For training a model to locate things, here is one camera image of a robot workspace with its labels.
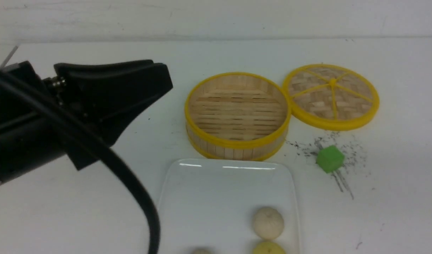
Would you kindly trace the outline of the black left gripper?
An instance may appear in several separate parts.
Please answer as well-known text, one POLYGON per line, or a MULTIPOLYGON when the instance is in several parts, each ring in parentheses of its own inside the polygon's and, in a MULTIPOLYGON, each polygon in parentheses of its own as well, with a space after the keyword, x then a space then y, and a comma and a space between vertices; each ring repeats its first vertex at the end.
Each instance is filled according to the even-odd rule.
MULTIPOLYGON (((55 64, 65 86, 57 97, 107 146, 113 146, 143 111, 173 88, 168 66, 153 60, 106 65, 55 64)), ((72 152, 77 170, 96 158, 66 146, 51 125, 22 101, 0 89, 0 185, 72 152)))

